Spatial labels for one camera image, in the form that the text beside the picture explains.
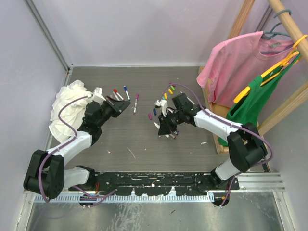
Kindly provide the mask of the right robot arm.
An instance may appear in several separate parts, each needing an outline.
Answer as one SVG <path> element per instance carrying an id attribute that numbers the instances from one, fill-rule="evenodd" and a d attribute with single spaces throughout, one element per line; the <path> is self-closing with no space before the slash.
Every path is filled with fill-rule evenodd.
<path id="1" fill-rule="evenodd" d="M 198 104 L 192 104 L 186 94 L 181 93 L 172 99 L 174 108 L 160 99 L 155 107 L 161 109 L 158 135 L 170 135 L 182 123 L 203 128 L 220 138 L 224 138 L 229 149 L 229 158 L 210 173 L 211 184 L 221 190 L 228 179 L 249 170 L 267 155 L 265 142 L 252 123 L 236 123 L 212 113 Z"/>

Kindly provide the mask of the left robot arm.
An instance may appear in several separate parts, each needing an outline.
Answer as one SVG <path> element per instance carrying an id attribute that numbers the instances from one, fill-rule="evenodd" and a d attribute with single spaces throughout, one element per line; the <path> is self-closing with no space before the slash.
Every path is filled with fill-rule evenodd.
<path id="1" fill-rule="evenodd" d="M 102 134 L 102 125 L 111 117 L 118 117 L 130 104 L 130 101 L 117 101 L 110 97 L 101 103 L 88 103 L 82 124 L 71 138 L 49 150 L 33 152 L 23 188 L 40 194 L 45 201 L 55 199 L 63 189 L 74 186 L 86 191 L 94 189 L 94 169 L 77 166 L 66 170 L 65 166 L 80 152 L 94 145 Z"/>

